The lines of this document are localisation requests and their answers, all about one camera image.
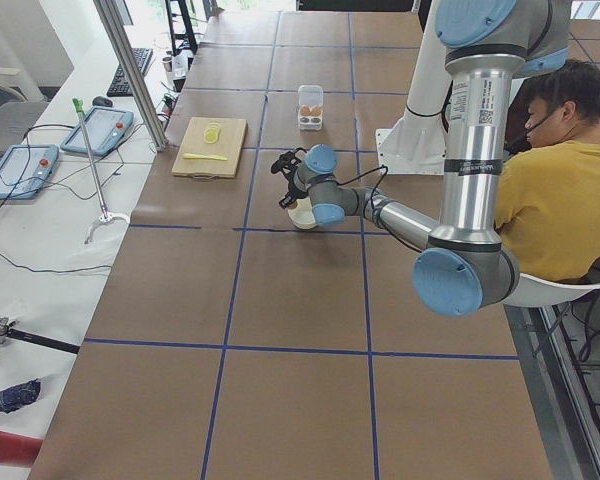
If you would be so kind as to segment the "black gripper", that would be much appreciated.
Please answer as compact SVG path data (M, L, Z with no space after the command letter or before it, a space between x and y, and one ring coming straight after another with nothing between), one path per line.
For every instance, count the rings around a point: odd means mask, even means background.
M292 202L307 198L308 193L306 190L303 190L296 185L294 172L285 172L283 173L283 176L288 181L288 191L279 200L279 206L282 209L287 209L290 207Z

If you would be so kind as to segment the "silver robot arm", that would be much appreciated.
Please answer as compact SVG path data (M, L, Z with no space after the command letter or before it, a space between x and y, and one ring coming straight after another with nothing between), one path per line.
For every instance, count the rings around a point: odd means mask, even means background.
M447 116L438 219L375 188L346 187L334 174L336 154L325 145L286 152L272 164L288 183L281 206L308 199L320 226L358 216L406 242L418 254L413 286L436 313L470 315L505 300L520 275L494 227L511 84L564 64L570 16L567 1L432 3L418 61L436 71L428 100L433 110L408 105L381 148L402 153L407 138L424 140Z

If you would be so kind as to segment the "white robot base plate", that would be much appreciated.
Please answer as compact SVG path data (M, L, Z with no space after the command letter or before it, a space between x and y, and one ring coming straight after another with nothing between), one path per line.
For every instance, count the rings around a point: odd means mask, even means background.
M419 116L406 110L392 128L375 131L380 165L390 175L442 175L446 133L441 115Z

